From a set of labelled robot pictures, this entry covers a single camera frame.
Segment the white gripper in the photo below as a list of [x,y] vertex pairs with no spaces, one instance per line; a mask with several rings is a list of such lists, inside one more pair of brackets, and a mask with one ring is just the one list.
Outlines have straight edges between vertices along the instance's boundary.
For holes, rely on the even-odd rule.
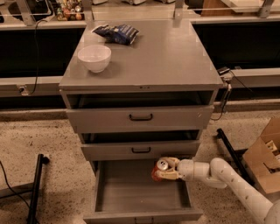
[[191,159],[183,159],[179,162],[176,157],[161,157],[158,160],[159,170],[168,170],[177,166],[177,171],[156,171],[158,179],[183,179],[192,181],[194,177],[194,162]]

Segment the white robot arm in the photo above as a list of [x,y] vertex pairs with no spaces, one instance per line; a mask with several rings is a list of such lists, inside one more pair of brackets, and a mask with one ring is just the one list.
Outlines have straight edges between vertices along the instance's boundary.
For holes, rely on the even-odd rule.
[[155,181],[198,180],[213,188],[228,186],[257,224],[280,224],[280,201],[268,200],[222,158],[216,157],[210,163],[202,163],[191,159],[161,157],[155,163],[151,176]]

